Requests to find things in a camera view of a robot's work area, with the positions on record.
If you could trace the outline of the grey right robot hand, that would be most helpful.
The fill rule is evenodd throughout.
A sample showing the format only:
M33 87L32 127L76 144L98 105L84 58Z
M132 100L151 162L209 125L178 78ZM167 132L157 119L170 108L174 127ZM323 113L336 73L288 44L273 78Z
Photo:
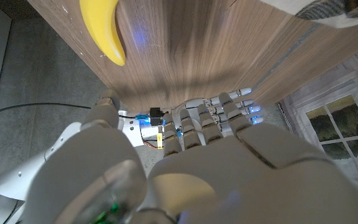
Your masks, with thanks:
M261 107L253 100L235 102L252 93L249 87L234 90L229 99L220 101L219 96L192 98L168 111L162 118L163 138L198 136L204 142L221 139L223 133L231 131L230 121L243 116L249 125L259 124L264 119L258 112Z

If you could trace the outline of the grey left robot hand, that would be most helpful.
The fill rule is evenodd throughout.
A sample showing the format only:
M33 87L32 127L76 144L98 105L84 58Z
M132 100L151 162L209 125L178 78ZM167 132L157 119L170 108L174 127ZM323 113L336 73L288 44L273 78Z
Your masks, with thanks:
M219 102L230 136L205 105L202 134L182 111L178 138L166 114L164 157L145 173L104 92L36 173L19 223L358 223L358 188L322 150Z

